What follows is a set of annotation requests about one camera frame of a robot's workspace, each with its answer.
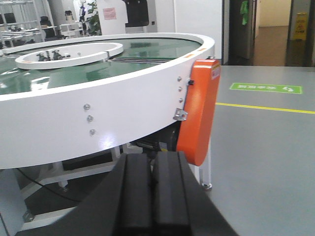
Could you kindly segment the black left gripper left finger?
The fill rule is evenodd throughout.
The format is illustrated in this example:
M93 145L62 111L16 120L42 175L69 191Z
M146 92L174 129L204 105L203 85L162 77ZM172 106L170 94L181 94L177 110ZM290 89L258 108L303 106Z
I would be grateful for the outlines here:
M24 236L147 236L152 229L151 168L143 153L123 154L77 207Z

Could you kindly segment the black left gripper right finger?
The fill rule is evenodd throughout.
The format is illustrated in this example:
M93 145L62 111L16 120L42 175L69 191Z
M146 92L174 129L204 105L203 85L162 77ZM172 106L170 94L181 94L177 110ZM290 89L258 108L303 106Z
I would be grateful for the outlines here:
M158 152L153 181L154 235L236 235L197 182L183 152Z

